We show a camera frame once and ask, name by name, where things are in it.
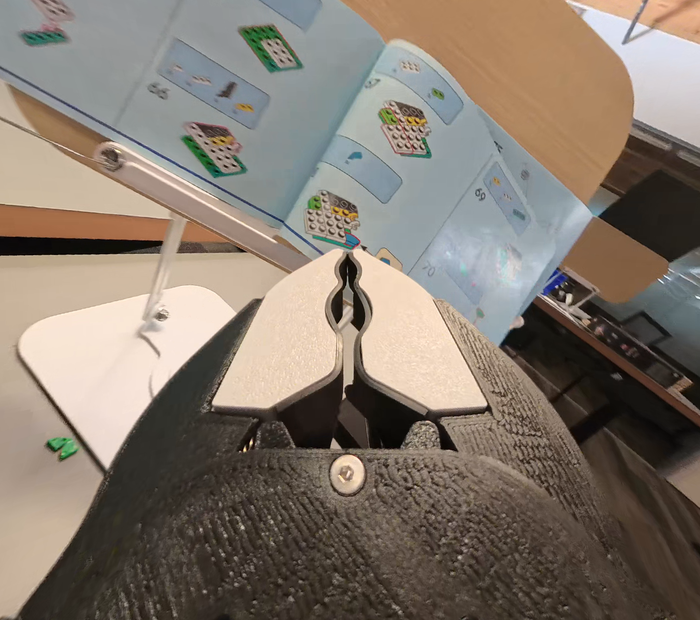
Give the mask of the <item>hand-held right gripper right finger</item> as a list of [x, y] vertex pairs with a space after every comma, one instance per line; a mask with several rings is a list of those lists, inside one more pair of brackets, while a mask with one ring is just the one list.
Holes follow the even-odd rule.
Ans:
[[357, 335], [346, 398], [381, 447], [399, 448], [415, 423], [489, 410], [479, 377], [426, 290], [364, 250], [348, 254], [347, 281]]

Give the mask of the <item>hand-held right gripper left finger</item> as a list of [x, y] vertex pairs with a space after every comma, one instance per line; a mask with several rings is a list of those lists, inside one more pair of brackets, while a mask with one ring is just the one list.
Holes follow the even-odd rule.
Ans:
[[267, 292], [211, 402], [214, 412], [285, 424], [297, 447], [329, 447], [344, 392], [347, 252], [336, 249]]

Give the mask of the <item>light blue instruction booklet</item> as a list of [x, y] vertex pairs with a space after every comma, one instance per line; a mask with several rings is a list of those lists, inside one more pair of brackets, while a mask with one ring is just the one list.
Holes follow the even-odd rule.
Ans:
[[1, 78], [262, 223], [506, 337], [591, 214], [472, 74], [349, 0], [1, 0]]

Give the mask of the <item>wooden book stand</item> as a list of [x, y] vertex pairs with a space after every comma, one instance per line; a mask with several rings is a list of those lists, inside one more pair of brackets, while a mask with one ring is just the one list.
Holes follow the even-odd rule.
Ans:
[[[405, 39], [431, 55], [436, 47], [459, 75], [472, 74], [477, 94], [485, 96], [486, 112], [511, 126], [516, 142], [572, 192], [576, 202], [584, 205], [626, 140], [633, 109], [626, 70], [563, 0], [349, 0], [347, 6], [384, 40]], [[164, 248], [180, 240], [188, 218], [291, 274], [326, 254], [314, 260], [295, 255], [257, 219], [100, 136], [103, 140], [90, 154], [90, 163], [171, 211]], [[204, 407], [220, 418], [233, 417], [252, 432], [261, 422], [214, 412], [211, 402], [263, 299], [251, 301], [226, 325], [221, 298], [198, 286], [166, 290], [162, 304], [159, 283], [170, 263], [163, 250], [153, 289], [139, 298], [145, 310], [141, 323], [131, 324], [139, 338], [129, 338], [126, 345], [98, 348], [97, 337], [107, 334], [104, 321], [98, 324], [97, 319], [106, 318], [102, 310], [128, 301], [54, 316], [21, 336], [22, 359], [102, 465], [115, 466], [118, 458], [125, 458], [126, 440], [136, 437], [136, 428], [152, 422], [155, 408], [174, 400], [175, 389], [193, 393], [190, 383], [205, 388]], [[347, 263], [338, 322], [344, 350], [343, 397], [354, 378], [357, 335]], [[450, 322], [462, 318], [489, 345], [498, 344], [449, 302], [428, 293], [457, 344], [457, 329]], [[85, 327], [99, 329], [87, 342], [96, 348], [95, 357], [78, 353], [78, 338], [87, 336], [78, 333], [82, 320]]]
[[665, 276], [669, 262], [607, 222], [593, 217], [560, 268], [597, 288], [604, 301], [622, 304]]

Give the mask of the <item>black panel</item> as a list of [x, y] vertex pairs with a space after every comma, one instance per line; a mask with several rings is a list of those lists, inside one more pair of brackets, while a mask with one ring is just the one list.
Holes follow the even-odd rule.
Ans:
[[657, 170], [599, 215], [668, 262], [699, 248], [699, 189]]

